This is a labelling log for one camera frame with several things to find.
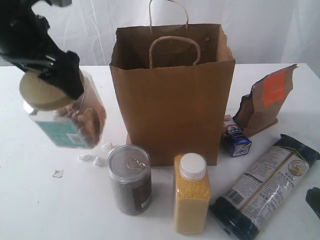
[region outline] jar lid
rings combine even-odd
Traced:
[[[31,107],[41,111],[52,111],[61,109],[74,101],[59,88],[39,79],[39,74],[39,71],[27,71],[19,85],[21,96]],[[80,74],[80,77],[83,84],[83,75]]]
[[[207,172],[206,160],[199,154],[187,153],[180,160],[180,172],[187,179],[200,180]]]
[[[136,145],[123,145],[109,155],[109,174],[122,184],[141,180],[150,170],[149,154]]]

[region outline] table surface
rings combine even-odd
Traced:
[[[237,64],[226,113],[234,115],[252,84],[289,64]],[[302,63],[293,73],[294,89],[279,115],[279,123],[251,138],[250,153],[236,158],[220,149],[218,165],[208,168],[212,200],[227,188],[277,139],[280,133],[320,149],[320,79]],[[107,111],[102,141],[122,145],[126,129],[119,111],[108,66],[83,66],[95,81]],[[0,67],[0,239],[229,239],[216,220],[207,217],[204,233],[184,236],[173,229],[173,168],[152,168],[153,200],[138,216],[120,213],[107,167],[78,160],[92,150],[56,147],[23,110],[15,67]],[[53,178],[64,170],[62,178]],[[292,191],[265,225],[257,240],[319,239],[320,220],[305,201],[309,188],[320,187],[320,163]]]

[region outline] plastic jar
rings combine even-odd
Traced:
[[[199,154],[174,159],[174,229],[181,234],[199,234],[205,227],[210,182],[206,160]]]
[[[108,158],[117,207],[127,215],[147,209],[152,198],[149,154],[136,145],[123,145]]]
[[[29,117],[59,147],[95,147],[106,122],[106,111],[92,77],[81,73],[84,93],[77,100],[60,89],[38,79],[38,72],[28,71],[20,82],[24,109]]]

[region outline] small box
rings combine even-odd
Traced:
[[[222,130],[222,145],[231,157],[246,155],[252,142],[236,125],[231,115],[224,116]]]

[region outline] paper bag handle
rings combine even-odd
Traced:
[[[153,52],[153,49],[154,49],[154,46],[162,41],[162,40],[179,40],[179,41],[184,41],[184,42],[187,42],[187,43],[190,43],[190,44],[193,44],[195,45],[196,47],[196,52],[197,52],[197,58],[196,60],[194,61],[194,63],[192,64],[193,66],[196,66],[198,64],[198,62],[200,61],[200,57],[201,57],[201,48],[199,46],[199,44],[190,39],[190,38],[185,38],[185,37],[181,37],[181,36],[162,36],[162,37],[159,37],[158,39],[154,40],[153,43],[151,44],[150,46],[150,49],[149,49],[149,64],[150,64],[150,69],[153,69],[153,57],[152,57],[152,52]]]
[[[152,17],[151,17],[151,3],[152,3],[152,1],[153,0],[150,0],[150,2],[149,2],[149,20],[150,20],[150,33],[154,34],[154,31],[152,29]],[[188,31],[188,25],[189,25],[189,15],[188,15],[188,12],[187,12],[186,8],[178,1],[175,1],[175,0],[167,0],[167,1],[179,4],[183,8],[183,10],[185,12],[185,15],[186,15],[185,31],[187,32]]]

